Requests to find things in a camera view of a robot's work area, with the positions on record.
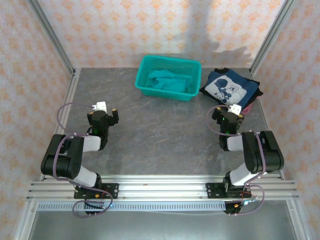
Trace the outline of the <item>aluminium table side rail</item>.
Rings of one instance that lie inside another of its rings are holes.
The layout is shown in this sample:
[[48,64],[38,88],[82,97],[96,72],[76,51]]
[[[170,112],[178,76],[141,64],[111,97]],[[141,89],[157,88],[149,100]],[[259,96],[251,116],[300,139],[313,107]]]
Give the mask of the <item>aluminium table side rail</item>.
[[[71,77],[63,104],[66,104],[66,103],[73,101],[74,95],[76,92],[76,88],[78,85],[78,81],[79,81],[79,78],[81,75],[81,71],[82,71],[81,68],[75,69],[75,72]],[[68,105],[68,106],[63,107],[58,114],[59,121],[63,127],[66,127],[66,125],[67,125],[70,110],[71,110],[71,105]]]
[[269,130],[272,131],[275,139],[277,140],[277,143],[282,148],[282,143],[279,139],[279,137],[276,134],[276,131],[271,128],[271,122],[270,122],[270,114],[271,112],[268,110],[267,104],[270,103],[271,97],[267,94],[266,90],[264,88],[263,81],[259,78],[254,76],[252,71],[249,71],[250,77],[252,80],[255,80],[257,82],[260,82],[260,90],[263,92],[262,96],[259,96],[253,103],[251,110],[249,111],[248,117],[249,117],[249,129],[250,130]]

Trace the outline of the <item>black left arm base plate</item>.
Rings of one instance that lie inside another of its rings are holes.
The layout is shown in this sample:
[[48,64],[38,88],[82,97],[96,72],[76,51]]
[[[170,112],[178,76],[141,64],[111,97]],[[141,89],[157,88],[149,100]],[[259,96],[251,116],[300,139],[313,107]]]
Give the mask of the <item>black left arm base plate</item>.
[[[95,188],[110,193],[113,199],[118,198],[119,184],[118,183],[102,183]],[[93,200],[93,199],[110,199],[110,196],[104,192],[87,189],[84,187],[75,186],[74,195],[75,199],[79,200]]]

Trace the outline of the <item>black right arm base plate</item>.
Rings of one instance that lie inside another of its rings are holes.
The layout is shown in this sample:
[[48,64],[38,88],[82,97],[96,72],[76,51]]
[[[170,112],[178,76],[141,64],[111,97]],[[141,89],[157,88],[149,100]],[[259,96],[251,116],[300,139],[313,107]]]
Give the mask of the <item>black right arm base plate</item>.
[[209,199],[249,199],[252,197],[251,192],[243,186],[208,182],[205,187]]

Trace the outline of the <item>teal plastic mesh basket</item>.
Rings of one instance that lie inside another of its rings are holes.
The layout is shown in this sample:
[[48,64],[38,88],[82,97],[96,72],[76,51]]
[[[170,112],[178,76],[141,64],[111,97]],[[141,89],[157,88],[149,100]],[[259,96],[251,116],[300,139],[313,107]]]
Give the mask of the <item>teal plastic mesh basket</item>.
[[[148,75],[154,70],[167,70],[177,75],[191,77],[190,86],[185,92],[157,90],[148,87]],[[135,79],[135,87],[147,96],[188,102],[199,93],[201,77],[202,65],[199,61],[158,55],[146,55],[142,58],[140,63]]]

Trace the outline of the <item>teal t-shirt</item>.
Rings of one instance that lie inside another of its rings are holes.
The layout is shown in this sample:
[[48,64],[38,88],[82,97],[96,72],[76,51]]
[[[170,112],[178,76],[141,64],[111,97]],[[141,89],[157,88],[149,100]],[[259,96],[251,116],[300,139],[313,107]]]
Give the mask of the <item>teal t-shirt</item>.
[[153,70],[148,74],[147,86],[156,90],[185,93],[191,79],[190,76],[178,75],[168,70]]

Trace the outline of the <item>aluminium frame post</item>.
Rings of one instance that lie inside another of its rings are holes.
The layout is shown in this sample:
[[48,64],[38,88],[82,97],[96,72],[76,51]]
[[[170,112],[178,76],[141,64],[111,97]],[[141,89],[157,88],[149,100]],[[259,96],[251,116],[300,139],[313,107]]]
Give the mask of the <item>aluminium frame post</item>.
[[282,7],[280,8],[273,24],[268,31],[254,61],[249,68],[250,74],[253,77],[257,72],[262,64],[262,61],[267,56],[268,51],[270,50],[272,44],[277,39],[282,27],[286,23],[287,19],[290,17],[297,0],[285,0]]
[[55,30],[50,23],[49,19],[47,18],[43,8],[41,7],[41,4],[38,0],[26,0],[31,9],[33,10],[34,14],[38,18],[40,25],[42,26],[42,29],[47,34],[49,40],[51,41],[54,49],[56,50],[57,54],[59,55],[63,65],[68,70],[70,74],[75,73],[75,68],[73,67],[67,53],[65,52],[58,36],[55,33]]

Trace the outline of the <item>grey metal lower shelf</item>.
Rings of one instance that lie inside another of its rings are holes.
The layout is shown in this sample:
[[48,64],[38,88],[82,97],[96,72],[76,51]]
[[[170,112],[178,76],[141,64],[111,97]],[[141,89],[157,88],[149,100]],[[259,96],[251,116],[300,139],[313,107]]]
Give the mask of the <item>grey metal lower shelf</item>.
[[79,219],[38,212],[29,240],[298,240],[287,209],[264,205],[244,216],[108,212]]

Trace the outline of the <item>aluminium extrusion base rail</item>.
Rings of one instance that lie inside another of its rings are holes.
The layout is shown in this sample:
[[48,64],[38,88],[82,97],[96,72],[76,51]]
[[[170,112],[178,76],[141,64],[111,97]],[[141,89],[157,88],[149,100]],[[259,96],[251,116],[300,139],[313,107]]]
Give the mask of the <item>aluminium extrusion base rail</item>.
[[[118,183],[118,201],[205,201],[207,183],[221,183],[223,175],[103,175],[103,183]],[[251,184],[254,196],[261,197],[261,186],[266,200],[298,199],[300,194],[293,180],[280,174],[267,174]],[[66,181],[46,176],[33,181],[27,193],[30,201],[71,201],[74,187]]]

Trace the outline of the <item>pink folded t-shirt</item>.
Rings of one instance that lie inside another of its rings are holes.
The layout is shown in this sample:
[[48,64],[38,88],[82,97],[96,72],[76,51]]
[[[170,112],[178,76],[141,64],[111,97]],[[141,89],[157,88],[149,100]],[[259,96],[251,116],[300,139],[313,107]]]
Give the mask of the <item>pink folded t-shirt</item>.
[[242,111],[241,111],[241,114],[246,116],[249,114],[249,112],[251,111],[253,107],[253,103],[249,104],[246,108],[244,108]]

